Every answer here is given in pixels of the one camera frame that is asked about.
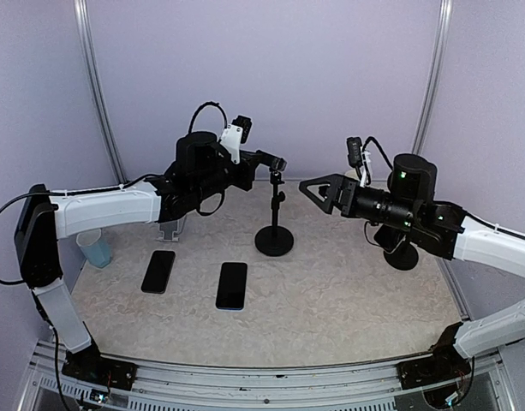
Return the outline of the black tall phone stand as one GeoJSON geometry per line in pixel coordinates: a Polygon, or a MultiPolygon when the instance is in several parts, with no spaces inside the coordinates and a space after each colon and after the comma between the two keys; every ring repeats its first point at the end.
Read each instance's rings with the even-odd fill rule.
{"type": "Polygon", "coordinates": [[[284,184],[282,172],[286,161],[277,157],[266,157],[263,164],[270,170],[271,224],[260,229],[254,237],[257,250],[269,257],[280,257],[287,254],[294,246],[294,236],[290,230],[278,223],[280,205],[286,200],[286,195],[279,189],[284,184]]]}

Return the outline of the silver folding phone stand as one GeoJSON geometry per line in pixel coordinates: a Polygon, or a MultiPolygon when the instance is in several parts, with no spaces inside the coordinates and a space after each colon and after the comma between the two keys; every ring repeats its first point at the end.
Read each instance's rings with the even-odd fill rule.
{"type": "Polygon", "coordinates": [[[181,217],[158,225],[158,240],[165,242],[179,242],[184,230],[187,217],[181,217]]]}

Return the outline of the blue phone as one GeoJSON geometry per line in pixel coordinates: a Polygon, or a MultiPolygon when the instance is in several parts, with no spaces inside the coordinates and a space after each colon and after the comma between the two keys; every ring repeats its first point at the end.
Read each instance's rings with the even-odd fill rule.
{"type": "Polygon", "coordinates": [[[245,304],[248,265],[244,262],[222,263],[216,296],[216,308],[241,311],[245,304]]]}

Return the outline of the black phone red case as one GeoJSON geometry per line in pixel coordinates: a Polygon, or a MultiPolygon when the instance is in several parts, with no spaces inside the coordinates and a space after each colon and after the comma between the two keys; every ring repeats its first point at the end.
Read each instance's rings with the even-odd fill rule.
{"type": "Polygon", "coordinates": [[[154,251],[146,269],[140,290],[147,294],[163,294],[167,289],[175,259],[176,253],[174,251],[154,251]]]}

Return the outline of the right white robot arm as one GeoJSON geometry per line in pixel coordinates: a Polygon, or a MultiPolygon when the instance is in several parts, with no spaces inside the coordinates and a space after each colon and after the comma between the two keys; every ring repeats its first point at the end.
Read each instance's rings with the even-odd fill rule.
{"type": "Polygon", "coordinates": [[[375,241],[387,252],[415,244],[443,259],[489,265],[525,278],[525,234],[488,223],[449,201],[434,200],[437,168],[414,154],[394,158],[386,190],[340,174],[300,183],[324,213],[379,225],[375,241]]]}

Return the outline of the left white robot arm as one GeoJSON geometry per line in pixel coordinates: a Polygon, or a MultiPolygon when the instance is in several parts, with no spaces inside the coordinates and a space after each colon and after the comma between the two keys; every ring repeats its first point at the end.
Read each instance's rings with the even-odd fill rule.
{"type": "Polygon", "coordinates": [[[15,249],[21,278],[32,290],[41,312],[57,332],[75,368],[92,381],[108,372],[104,356],[75,310],[63,281],[58,242],[61,239],[128,223],[166,223],[191,211],[204,200],[223,195],[229,187],[248,191],[263,164],[283,171],[283,158],[267,152],[243,151],[241,130],[234,126],[222,136],[190,132],[176,143],[176,159],[162,175],[138,182],[86,191],[51,192],[31,187],[15,229],[15,249]]]}

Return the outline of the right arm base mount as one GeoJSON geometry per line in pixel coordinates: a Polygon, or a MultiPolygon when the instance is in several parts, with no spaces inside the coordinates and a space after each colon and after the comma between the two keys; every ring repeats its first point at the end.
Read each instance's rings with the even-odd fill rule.
{"type": "Polygon", "coordinates": [[[453,347],[461,322],[447,326],[424,358],[401,361],[397,373],[403,390],[459,378],[473,371],[472,361],[463,358],[453,347]]]}

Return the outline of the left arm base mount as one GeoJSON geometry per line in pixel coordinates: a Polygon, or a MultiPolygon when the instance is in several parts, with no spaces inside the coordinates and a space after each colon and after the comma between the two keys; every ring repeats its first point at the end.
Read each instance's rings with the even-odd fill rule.
{"type": "Polygon", "coordinates": [[[62,368],[64,376],[126,391],[132,390],[136,373],[134,363],[101,355],[95,342],[77,353],[66,351],[62,368]]]}

